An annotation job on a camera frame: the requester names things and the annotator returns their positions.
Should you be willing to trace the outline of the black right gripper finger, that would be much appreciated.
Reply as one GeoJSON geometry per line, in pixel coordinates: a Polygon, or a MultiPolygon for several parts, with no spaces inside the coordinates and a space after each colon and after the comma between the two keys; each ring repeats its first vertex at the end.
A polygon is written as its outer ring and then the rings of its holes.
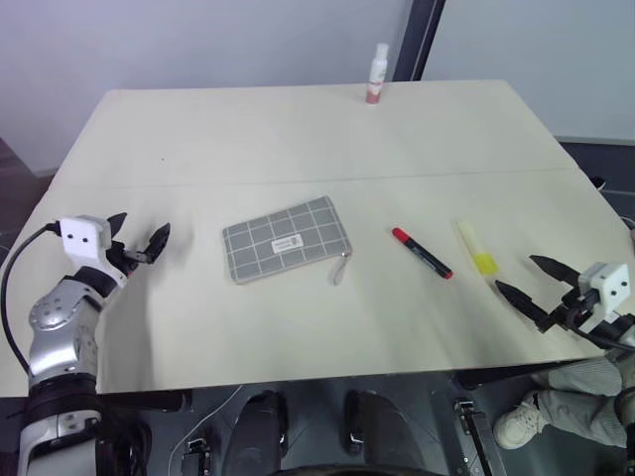
{"type": "Polygon", "coordinates": [[[520,313],[528,317],[539,330],[546,330],[545,322],[549,315],[539,306],[533,303],[532,299],[519,289],[496,280],[494,282],[498,292],[507,300],[507,302],[518,310],[520,313]]]}
{"type": "Polygon", "coordinates": [[[530,255],[529,258],[547,275],[556,281],[566,283],[572,288],[578,287],[579,272],[569,266],[546,256],[530,255]]]}

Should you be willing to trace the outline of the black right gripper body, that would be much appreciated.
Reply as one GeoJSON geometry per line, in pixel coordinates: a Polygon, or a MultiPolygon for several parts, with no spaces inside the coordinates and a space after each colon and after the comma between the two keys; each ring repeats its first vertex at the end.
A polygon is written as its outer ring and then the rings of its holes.
{"type": "Polygon", "coordinates": [[[599,303],[599,293],[590,289],[582,293],[579,288],[573,288],[562,297],[561,303],[539,321],[539,330],[547,332],[555,325],[565,329],[580,327],[593,314],[594,307],[599,303]]]}

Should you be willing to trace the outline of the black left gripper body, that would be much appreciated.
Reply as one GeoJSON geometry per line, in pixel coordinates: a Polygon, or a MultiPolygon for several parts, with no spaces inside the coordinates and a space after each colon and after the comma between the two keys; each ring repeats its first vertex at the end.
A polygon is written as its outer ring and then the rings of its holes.
{"type": "Polygon", "coordinates": [[[113,241],[112,246],[105,252],[105,258],[105,274],[118,287],[125,287],[140,265],[151,264],[146,253],[127,250],[123,243],[116,241],[113,241]]]}

